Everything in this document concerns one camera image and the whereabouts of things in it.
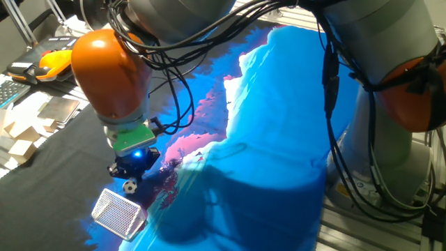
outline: black cloth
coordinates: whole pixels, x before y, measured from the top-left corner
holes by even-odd
[[[103,187],[114,153],[88,106],[0,185],[0,250],[94,250],[80,227]]]

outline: blue led light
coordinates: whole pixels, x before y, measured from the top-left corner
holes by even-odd
[[[140,157],[142,156],[142,152],[141,152],[141,150],[135,151],[135,152],[133,153],[133,156],[136,157],[136,158],[140,158]]]

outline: blue projected image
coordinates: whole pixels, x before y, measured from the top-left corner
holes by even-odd
[[[195,120],[158,138],[160,161],[146,174],[147,188],[138,187],[145,191],[137,201],[148,213],[144,229],[127,242],[92,224],[85,227],[87,245],[106,251],[314,250],[330,150],[323,49],[315,31],[257,24],[263,27],[253,25],[216,47],[220,51],[188,79]],[[336,137],[353,117],[358,90],[349,71],[340,71]],[[187,91],[178,99],[187,108]],[[176,119],[170,109],[159,114],[161,121]]]

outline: small soccer ball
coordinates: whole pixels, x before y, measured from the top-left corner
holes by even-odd
[[[126,194],[132,195],[138,190],[138,185],[134,181],[126,181],[123,185],[123,189]]]

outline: keyboard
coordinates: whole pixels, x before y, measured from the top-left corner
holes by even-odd
[[[15,102],[30,89],[30,86],[11,80],[0,79],[0,109],[6,109],[9,104]]]

